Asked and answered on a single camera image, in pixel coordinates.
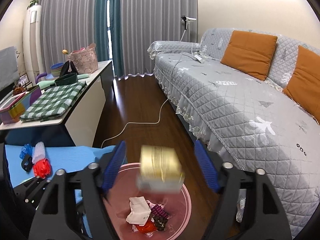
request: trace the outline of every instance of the purple cup handle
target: purple cup handle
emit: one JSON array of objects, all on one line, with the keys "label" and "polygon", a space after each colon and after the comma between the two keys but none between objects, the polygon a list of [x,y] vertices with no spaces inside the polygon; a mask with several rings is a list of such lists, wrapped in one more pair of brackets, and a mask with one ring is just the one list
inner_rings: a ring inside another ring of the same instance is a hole
[{"label": "purple cup handle", "polygon": [[48,74],[45,72],[45,73],[42,73],[42,74],[39,74],[39,75],[37,75],[37,77],[36,77],[36,84],[38,84],[38,80],[40,79],[40,78],[42,78],[42,77],[46,77]]}]

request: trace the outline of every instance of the wooden floor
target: wooden floor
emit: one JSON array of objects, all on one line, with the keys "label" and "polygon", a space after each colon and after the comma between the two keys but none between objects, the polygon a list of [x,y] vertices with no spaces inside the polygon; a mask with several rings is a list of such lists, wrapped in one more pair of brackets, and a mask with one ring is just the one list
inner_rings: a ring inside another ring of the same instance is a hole
[{"label": "wooden floor", "polygon": [[[93,147],[100,148],[104,139],[120,133],[127,122],[157,122],[160,107],[166,100],[154,76],[129,76],[115,81],[114,85],[115,96],[107,98]],[[207,187],[193,154],[192,141],[171,105],[164,105],[159,124],[129,124],[120,136],[105,142],[103,146],[115,145],[121,140],[126,141],[129,163],[139,162],[141,145],[176,150],[192,201],[190,221],[178,240],[201,239],[219,196]],[[233,228],[229,236],[236,232]]]}]

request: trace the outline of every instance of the green and white checkered tablecloth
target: green and white checkered tablecloth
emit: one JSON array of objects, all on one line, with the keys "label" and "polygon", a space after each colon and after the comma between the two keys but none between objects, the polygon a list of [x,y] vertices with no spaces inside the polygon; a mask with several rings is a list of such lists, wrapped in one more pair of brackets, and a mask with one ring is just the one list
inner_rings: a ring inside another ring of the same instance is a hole
[{"label": "green and white checkered tablecloth", "polygon": [[58,86],[46,90],[21,116],[20,120],[47,121],[62,114],[76,101],[80,91],[86,86],[85,82],[72,85]]}]

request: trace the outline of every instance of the red plastic wrapper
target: red plastic wrapper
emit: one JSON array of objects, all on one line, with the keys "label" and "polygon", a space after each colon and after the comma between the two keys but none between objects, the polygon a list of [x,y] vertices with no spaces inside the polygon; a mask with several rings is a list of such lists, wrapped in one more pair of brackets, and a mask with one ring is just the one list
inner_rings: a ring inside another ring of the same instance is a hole
[{"label": "red plastic wrapper", "polygon": [[139,225],[135,225],[135,226],[139,232],[144,234],[157,231],[156,226],[154,225],[153,222],[151,222],[151,220],[148,220],[144,226],[139,226]]},{"label": "red plastic wrapper", "polygon": [[47,175],[51,173],[51,165],[48,159],[42,159],[33,165],[33,172],[35,176],[40,176],[41,179],[45,179]]}]

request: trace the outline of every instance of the white tabletop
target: white tabletop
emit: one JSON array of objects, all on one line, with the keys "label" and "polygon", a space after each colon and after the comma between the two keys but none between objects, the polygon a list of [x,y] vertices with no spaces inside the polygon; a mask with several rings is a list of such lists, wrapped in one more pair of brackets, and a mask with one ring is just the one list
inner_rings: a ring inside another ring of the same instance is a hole
[{"label": "white tabletop", "polygon": [[[98,70],[91,73],[90,77],[88,78],[84,78],[84,79],[80,79],[79,82],[83,82],[85,81],[87,83],[87,86],[84,88],[84,90],[82,91],[82,93],[85,93],[88,89],[89,84],[95,80],[95,78],[97,76],[99,76],[101,74],[101,72],[108,66],[108,64],[111,62],[112,60],[107,60],[107,61],[101,61],[98,63]],[[71,107],[68,108],[68,110],[61,116],[53,119],[53,120],[48,120],[48,121],[44,121],[44,122],[40,122],[39,120],[35,120],[35,121],[30,121],[30,122],[16,122],[16,123],[9,123],[9,124],[1,124],[0,125],[0,130],[11,130],[11,129],[20,129],[20,128],[26,128],[26,127],[37,127],[37,126],[48,126],[48,125],[57,125],[62,123],[63,119],[66,117],[67,113],[71,110]]]}]

